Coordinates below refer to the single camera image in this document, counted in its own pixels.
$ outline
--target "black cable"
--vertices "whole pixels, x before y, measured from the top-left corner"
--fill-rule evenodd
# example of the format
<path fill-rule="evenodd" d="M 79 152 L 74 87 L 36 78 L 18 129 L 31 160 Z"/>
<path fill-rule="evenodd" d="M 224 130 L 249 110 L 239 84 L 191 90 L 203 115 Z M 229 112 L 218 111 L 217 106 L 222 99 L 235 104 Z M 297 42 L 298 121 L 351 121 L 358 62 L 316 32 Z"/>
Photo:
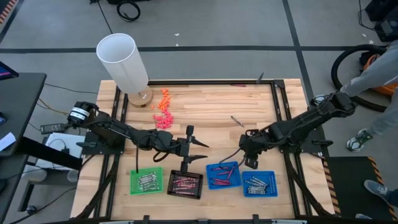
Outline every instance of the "black cable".
<path fill-rule="evenodd" d="M 134 8 L 137 9 L 137 16 L 136 17 L 129 17 L 125 12 L 123 12 L 122 10 L 120 10 L 120 7 L 124 4 L 130 4 L 132 5 Z M 116 7 L 116 10 L 118 12 L 119 17 L 126 21 L 126 22 L 134 22 L 136 21 L 140 16 L 141 16 L 141 10 L 139 8 L 139 6 L 132 0 L 122 0 L 118 3 L 118 6 Z"/>
<path fill-rule="evenodd" d="M 61 142 L 63 142 L 63 145 L 65 146 L 63 149 L 66 149 L 66 148 L 67 148 L 67 144 L 66 144 L 65 141 L 62 140 L 62 139 L 54 139 L 53 141 L 51 141 L 51 142 L 48 144 L 48 147 L 50 147 L 50 145 L 51 145 L 53 142 L 55 142 L 55 141 L 61 141 Z"/>
<path fill-rule="evenodd" d="M 154 155 L 154 162 L 160 162 L 164 159 L 166 159 L 166 157 L 170 154 L 169 152 L 166 152 L 160 159 L 156 159 L 156 157 L 160 154 L 160 152 L 156 152 Z"/>
<path fill-rule="evenodd" d="M 97 2 L 97 3 L 98 3 L 99 9 L 101 10 L 102 16 L 103 16 L 104 19 L 105 19 L 106 25 L 108 26 L 108 29 L 109 29 L 109 31 L 111 32 L 111 34 L 113 34 L 112 29 L 111 29 L 111 26 L 109 25 L 108 20 L 106 20 L 104 11 L 102 11 L 102 7 L 101 7 L 101 4 L 100 4 L 99 0 L 90 0 L 90 4 L 91 4 L 91 3 L 94 3 L 94 2 Z"/>
<path fill-rule="evenodd" d="M 21 175 L 22 175 L 22 174 L 26 174 L 26 173 L 28 173 L 28 172 L 33 172 L 33 171 L 41 170 L 41 169 L 53 169 L 53 168 L 39 168 L 39 169 L 36 169 L 36 170 L 29 170 L 29 171 L 25 171 L 25 172 L 21 173 Z M 3 179 L 3 180 L 8 180 L 8 179 L 11 179 L 11 178 L 16 177 L 16 176 L 18 176 L 18 175 L 20 175 L 20 174 L 14 174 L 14 175 L 12 175 L 12 176 L 10 176 L 10 177 L 7 177 L 7 178 L 5 178 L 5 179 Z"/>
<path fill-rule="evenodd" d="M 230 158 L 232 158 L 233 156 L 235 156 L 235 155 L 239 152 L 239 150 L 241 150 L 241 149 L 242 149 L 242 148 L 239 148 L 238 150 L 236 150 L 236 152 L 232 153 L 232 155 L 230 155 L 230 156 L 228 156 L 227 158 L 221 160 L 221 161 L 219 162 L 219 164 L 222 163 L 222 162 L 224 162 L 225 160 L 230 159 Z"/>
<path fill-rule="evenodd" d="M 131 132 L 130 132 L 130 129 L 129 129 L 129 134 L 130 134 L 130 138 L 131 138 L 131 141 L 132 141 L 132 143 L 134 143 L 134 141 L 133 141 L 133 136 L 132 136 L 132 134 L 131 134 Z M 151 134 L 146 134 L 146 135 L 144 135 L 143 137 L 141 137 L 139 140 L 138 140 L 138 142 L 137 142 L 137 144 L 136 144 L 136 173 L 138 174 L 138 151 L 139 151 L 139 144 L 141 143 L 141 141 L 144 139 L 144 137 L 148 137 L 148 136 L 152 136 Z"/>
<path fill-rule="evenodd" d="M 243 162 L 244 162 L 245 159 L 246 159 L 246 155 L 243 156 L 243 159 L 242 159 L 242 161 L 239 163 L 238 167 L 240 167 L 240 166 L 243 164 Z"/>
<path fill-rule="evenodd" d="M 48 84 L 48 83 L 44 83 L 44 85 L 52 86 L 54 88 L 61 88 L 63 90 L 68 90 L 68 91 L 72 91 L 72 92 L 75 92 L 75 93 L 91 93 L 91 94 L 96 94 L 96 95 L 98 94 L 98 93 L 92 92 L 92 91 L 71 90 L 71 89 L 68 89 L 68 88 L 65 88 L 65 87 L 62 87 L 62 86 L 56 86 L 56 85 Z"/>
<path fill-rule="evenodd" d="M 12 223 L 10 223 L 10 224 L 16 224 L 16 223 L 22 222 L 22 221 L 24 221 L 25 219 L 31 217 L 32 215 L 36 215 L 37 213 L 39 213 L 39 212 L 42 211 L 43 209 L 45 209 L 45 208 L 47 208 L 48 206 L 50 206 L 51 204 L 53 204 L 53 203 L 54 203 L 55 201 L 57 201 L 59 198 L 61 198 L 62 196 L 64 196 L 66 193 L 68 193 L 69 191 L 74 190 L 74 189 L 76 189 L 76 187 L 64 191 L 64 193 L 60 194 L 56 199 L 54 199 L 54 200 L 52 200 L 50 203 L 44 205 L 42 208 L 36 210 L 34 213 L 31 213 L 30 215 L 27 215 L 27 216 L 25 216 L 24 218 L 18 219 L 18 220 L 14 221 L 14 222 L 12 222 Z"/>
<path fill-rule="evenodd" d="M 39 128 L 36 128 L 36 127 L 35 127 L 33 124 L 31 124 L 30 122 L 29 122 L 28 124 L 31 125 L 34 129 L 36 129 L 36 130 L 42 132 L 42 130 L 40 130 Z"/>

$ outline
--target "person's leg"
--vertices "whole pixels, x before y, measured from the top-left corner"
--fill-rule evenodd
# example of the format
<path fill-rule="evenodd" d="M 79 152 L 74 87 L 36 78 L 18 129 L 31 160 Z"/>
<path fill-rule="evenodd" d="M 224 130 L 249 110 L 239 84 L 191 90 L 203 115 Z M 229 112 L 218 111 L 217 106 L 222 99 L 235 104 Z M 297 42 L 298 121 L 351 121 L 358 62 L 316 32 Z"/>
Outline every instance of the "person's leg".
<path fill-rule="evenodd" d="M 370 135 L 384 134 L 386 131 L 398 125 L 398 89 L 391 98 L 387 109 L 377 116 L 368 130 Z"/>
<path fill-rule="evenodd" d="M 391 47 L 373 62 L 360 76 L 341 87 L 348 96 L 356 96 L 374 87 L 383 86 L 398 76 L 398 48 Z"/>
<path fill-rule="evenodd" d="M 393 190 L 387 197 L 388 203 L 390 205 L 398 207 L 398 189 Z"/>
<path fill-rule="evenodd" d="M 398 125 L 398 90 L 392 96 L 391 103 L 382 114 L 378 115 L 369 129 L 362 129 L 347 142 L 347 149 L 351 152 L 359 152 L 365 144 L 377 134 Z"/>

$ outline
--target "black desk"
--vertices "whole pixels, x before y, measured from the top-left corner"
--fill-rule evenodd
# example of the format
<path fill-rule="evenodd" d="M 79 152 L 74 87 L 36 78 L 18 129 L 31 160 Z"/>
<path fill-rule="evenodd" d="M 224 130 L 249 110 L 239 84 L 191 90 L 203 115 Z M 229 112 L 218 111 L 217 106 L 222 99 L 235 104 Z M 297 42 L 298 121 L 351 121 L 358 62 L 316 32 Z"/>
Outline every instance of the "black desk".
<path fill-rule="evenodd" d="M 44 73 L 21 73 L 18 78 L 0 81 L 0 112 L 7 119 L 0 125 L 0 138 L 10 132 L 16 137 L 13 145 L 0 152 L 0 179 L 18 174 L 7 180 L 7 187 L 0 195 L 0 223 L 7 215 L 29 155 L 72 169 L 80 169 L 81 166 L 82 159 L 23 137 L 45 78 Z"/>
<path fill-rule="evenodd" d="M 16 142 L 0 152 L 0 179 L 19 174 L 7 180 L 7 187 L 0 195 L 0 223 L 7 215 L 8 207 L 17 189 L 24 170 L 27 154 L 10 155 L 15 152 L 32 116 L 36 102 L 44 86 L 46 74 L 20 74 L 19 78 L 0 81 L 0 111 L 9 120 L 0 125 L 0 138 L 12 132 Z"/>

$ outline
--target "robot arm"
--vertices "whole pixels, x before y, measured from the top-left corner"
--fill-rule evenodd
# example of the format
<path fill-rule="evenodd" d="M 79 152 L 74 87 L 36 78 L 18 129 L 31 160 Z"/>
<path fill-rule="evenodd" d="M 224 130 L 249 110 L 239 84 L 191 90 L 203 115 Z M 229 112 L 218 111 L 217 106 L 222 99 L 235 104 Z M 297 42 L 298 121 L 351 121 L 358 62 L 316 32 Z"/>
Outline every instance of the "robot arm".
<path fill-rule="evenodd" d="M 173 135 L 168 131 L 138 130 L 125 123 L 122 123 L 109 114 L 98 111 L 98 107 L 93 103 L 76 102 L 71 113 L 68 116 L 68 123 L 74 128 L 90 129 L 108 147 L 117 147 L 124 142 L 124 138 L 130 139 L 137 148 L 142 150 L 155 149 L 157 153 L 154 156 L 155 162 L 165 159 L 168 154 L 176 154 L 184 158 L 182 172 L 186 172 L 187 163 L 195 159 L 201 159 L 206 156 L 189 156 L 189 145 L 197 144 L 208 147 L 196 140 L 193 134 L 193 126 L 187 126 L 187 138 L 173 139 Z M 164 152 L 167 155 L 156 159 L 159 153 Z"/>
<path fill-rule="evenodd" d="M 332 118 L 352 115 L 355 107 L 347 94 L 332 93 L 322 104 L 291 120 L 278 121 L 261 130 L 247 130 L 239 140 L 239 148 L 245 152 L 245 165 L 257 169 L 258 155 L 273 147 L 299 147 L 310 131 Z"/>

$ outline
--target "person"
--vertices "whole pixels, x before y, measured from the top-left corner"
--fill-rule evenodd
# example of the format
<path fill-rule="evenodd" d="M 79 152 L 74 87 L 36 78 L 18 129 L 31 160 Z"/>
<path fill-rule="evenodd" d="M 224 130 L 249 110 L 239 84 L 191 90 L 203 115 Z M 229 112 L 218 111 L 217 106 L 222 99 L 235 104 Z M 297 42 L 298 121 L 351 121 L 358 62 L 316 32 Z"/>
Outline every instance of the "person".
<path fill-rule="evenodd" d="M 394 41 L 387 51 L 373 62 L 359 77 L 352 79 L 341 87 L 340 92 L 348 96 L 356 96 L 361 92 L 383 85 L 398 83 L 398 40 Z M 314 103 L 320 104 L 327 95 L 314 97 Z M 351 152 L 359 152 L 375 135 L 384 134 L 398 125 L 398 91 L 391 98 L 391 103 L 372 123 L 369 128 L 360 130 L 347 142 Z"/>
<path fill-rule="evenodd" d="M 388 190 L 386 186 L 383 186 L 373 180 L 365 180 L 363 183 L 366 190 L 370 191 L 372 194 L 379 196 L 385 202 L 392 206 L 398 207 L 398 189 Z M 371 219 L 369 216 L 363 214 L 356 214 L 355 218 Z"/>

